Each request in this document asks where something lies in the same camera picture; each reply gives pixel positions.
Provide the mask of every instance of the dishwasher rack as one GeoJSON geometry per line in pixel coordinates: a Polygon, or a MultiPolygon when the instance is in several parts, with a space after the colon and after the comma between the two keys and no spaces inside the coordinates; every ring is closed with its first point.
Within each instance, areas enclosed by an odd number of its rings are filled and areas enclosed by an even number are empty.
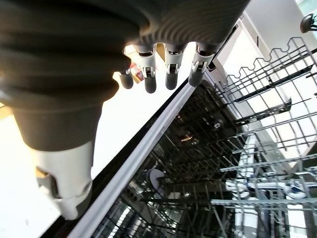
{"type": "Polygon", "coordinates": [[[314,237],[317,64],[287,46],[198,86],[92,237],[314,237]]]}

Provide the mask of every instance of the wire rack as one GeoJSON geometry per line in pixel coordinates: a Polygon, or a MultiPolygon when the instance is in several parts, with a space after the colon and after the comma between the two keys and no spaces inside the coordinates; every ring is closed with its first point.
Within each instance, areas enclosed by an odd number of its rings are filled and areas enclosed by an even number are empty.
{"type": "Polygon", "coordinates": [[[121,195],[144,226],[116,237],[316,237],[317,64],[287,46],[197,87],[121,195]]]}

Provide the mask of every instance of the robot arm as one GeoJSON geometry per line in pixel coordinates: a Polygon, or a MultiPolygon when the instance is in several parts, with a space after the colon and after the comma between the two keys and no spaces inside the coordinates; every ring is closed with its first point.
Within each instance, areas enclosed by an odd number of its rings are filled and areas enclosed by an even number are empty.
{"type": "Polygon", "coordinates": [[[65,219],[88,207],[90,170],[102,104],[133,80],[134,44],[146,91],[156,90],[156,43],[165,43],[166,86],[173,89],[184,48],[199,42],[190,84],[197,86],[214,52],[249,0],[2,0],[0,102],[12,108],[34,152],[39,185],[65,219]]]}

